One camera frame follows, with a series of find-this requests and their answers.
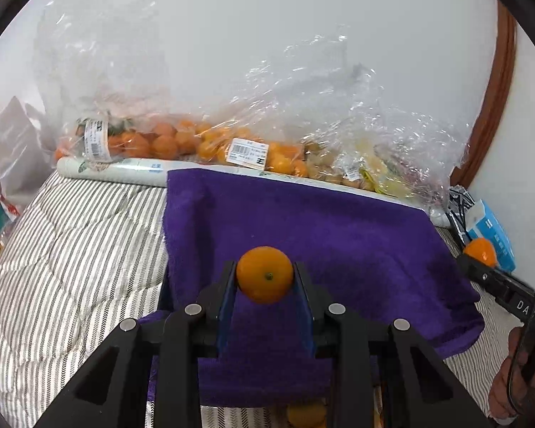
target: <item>tissue box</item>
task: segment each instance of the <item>tissue box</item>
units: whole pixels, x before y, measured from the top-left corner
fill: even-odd
[[[515,257],[511,242],[485,201],[479,200],[465,213],[465,229],[472,240],[486,238],[491,241],[502,270],[508,273],[515,270]]]

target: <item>orange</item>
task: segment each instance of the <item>orange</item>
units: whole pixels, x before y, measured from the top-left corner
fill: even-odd
[[[200,145],[198,145],[196,153],[198,154],[198,157],[204,161],[212,161],[216,156],[217,149],[218,145],[216,143],[211,141],[203,141]]]
[[[153,127],[152,132],[157,135],[168,135],[171,137],[176,135],[176,129],[167,122],[159,122]]]
[[[120,135],[107,137],[107,146],[111,156],[118,156],[123,152],[123,138]]]
[[[172,161],[178,156],[178,145],[174,137],[161,135],[154,139],[152,144],[154,157]]]
[[[294,428],[319,428],[325,426],[327,409],[322,401],[287,406],[287,421]]]
[[[491,241],[486,238],[476,238],[472,240],[465,248],[464,254],[477,259],[488,267],[494,268],[498,264],[498,256]]]
[[[192,132],[194,134],[194,132],[196,131],[196,124],[191,120],[182,119],[178,123],[178,127],[177,128],[178,128],[178,130],[183,130],[185,132]]]
[[[303,161],[294,161],[293,168],[293,174],[295,177],[309,177],[307,164],[305,164]]]
[[[211,127],[200,134],[201,138],[206,141],[216,141],[220,139],[222,133],[217,127]]]
[[[212,126],[208,124],[208,122],[200,122],[200,124],[196,124],[196,134],[201,135],[205,131],[210,130]]]
[[[177,132],[174,139],[180,154],[195,154],[196,147],[200,144],[200,139],[192,132]]]
[[[269,145],[268,152],[267,152],[267,158],[269,159],[274,154],[281,154],[280,153],[280,143],[278,141],[268,141],[267,144]]]
[[[294,160],[303,154],[303,145],[280,145],[279,152],[285,157]]]
[[[123,132],[121,139],[127,157],[151,157],[151,145],[140,133]]]
[[[251,139],[251,141],[256,141],[258,139],[258,136],[254,135],[248,127],[238,127],[234,131],[234,136],[236,138]]]
[[[220,138],[222,139],[229,139],[235,136],[234,129],[231,129],[230,127],[221,127],[218,129],[218,132],[220,134]]]
[[[230,165],[228,161],[226,161],[226,158],[228,157],[228,149],[230,148],[230,142],[227,141],[226,143],[223,143],[218,148],[218,151],[216,152],[216,159],[220,164],[224,165]]]
[[[58,162],[62,157],[67,156],[67,154],[58,148],[57,150],[55,150],[55,154],[53,156],[55,161]]]
[[[267,169],[278,174],[291,175],[295,171],[295,167],[291,159],[282,154],[274,154],[267,160]]]
[[[240,258],[235,277],[242,292],[252,301],[273,304],[290,290],[293,266],[279,249],[260,246]]]
[[[154,139],[156,137],[158,137],[158,135],[154,132],[148,132],[148,133],[145,133],[145,132],[141,132],[141,135],[143,136],[143,138],[145,140],[147,140],[149,143],[153,143],[154,142]]]

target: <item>barcode sticker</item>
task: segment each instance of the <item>barcode sticker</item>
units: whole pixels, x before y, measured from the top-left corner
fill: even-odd
[[[87,119],[86,131],[83,135],[86,156],[96,163],[110,163],[112,161],[107,146],[108,123],[103,119]]]
[[[354,182],[355,180],[360,180],[361,173],[359,171],[359,166],[352,166],[345,169],[345,177],[347,177],[347,180],[350,182]]]
[[[226,161],[250,169],[264,170],[268,160],[269,145],[251,141],[251,139],[234,138],[228,149]]]

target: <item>white plastic bag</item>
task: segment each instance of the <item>white plastic bag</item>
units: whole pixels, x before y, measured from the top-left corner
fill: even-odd
[[[13,222],[53,172],[52,152],[17,98],[0,113],[0,248]]]

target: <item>striped bedding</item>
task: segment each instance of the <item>striped bedding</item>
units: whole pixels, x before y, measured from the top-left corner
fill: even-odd
[[[0,411],[13,428],[35,424],[77,368],[126,317],[157,307],[167,255],[165,189],[54,173],[0,256]],[[445,230],[440,234],[457,252]],[[487,410],[514,317],[482,293],[486,328],[447,364]],[[153,406],[147,404],[146,426]],[[281,409],[203,407],[207,428],[286,427]]]

